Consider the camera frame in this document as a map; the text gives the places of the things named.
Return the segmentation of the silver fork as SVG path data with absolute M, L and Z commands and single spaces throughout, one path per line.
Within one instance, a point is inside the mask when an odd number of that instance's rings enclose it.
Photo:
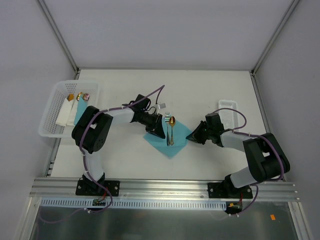
M 170 134 L 169 134 L 169 125 L 170 125 L 171 115 L 169 112 L 165 113 L 164 120 L 166 123 L 166 145 L 170 146 Z

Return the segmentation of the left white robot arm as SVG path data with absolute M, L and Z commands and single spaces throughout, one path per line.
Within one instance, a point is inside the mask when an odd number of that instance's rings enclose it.
M 78 196 L 102 196 L 111 186 L 117 187 L 118 182 L 105 180 L 101 155 L 98 152 L 105 144 L 110 128 L 124 123 L 140 123 L 147 133 L 165 139 L 160 113 L 148 113 L 147 107 L 151 100 L 139 94 L 135 100 L 123 107 L 100 111 L 88 106 L 74 129 L 71 137 L 79 147 L 83 157 L 84 172 L 77 182 L 75 194 Z

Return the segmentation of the blue paper napkin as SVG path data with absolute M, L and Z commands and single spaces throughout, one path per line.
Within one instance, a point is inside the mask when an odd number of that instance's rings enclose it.
M 143 138 L 156 150 L 164 154 L 168 158 L 173 158 L 186 145 L 186 137 L 191 133 L 188 127 L 176 120 L 173 126 L 173 145 L 167 145 L 167 139 L 159 138 L 150 133 L 146 133 Z

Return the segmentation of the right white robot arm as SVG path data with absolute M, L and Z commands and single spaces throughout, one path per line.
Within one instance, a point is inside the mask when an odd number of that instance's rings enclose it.
M 225 129 L 217 112 L 207 114 L 186 139 L 202 145 L 211 141 L 221 148 L 231 148 L 245 154 L 247 167 L 227 175 L 220 183 L 207 184 L 211 199 L 252 199 L 251 187 L 254 184 L 281 180 L 291 169 L 288 158 L 272 133 L 255 135 Z

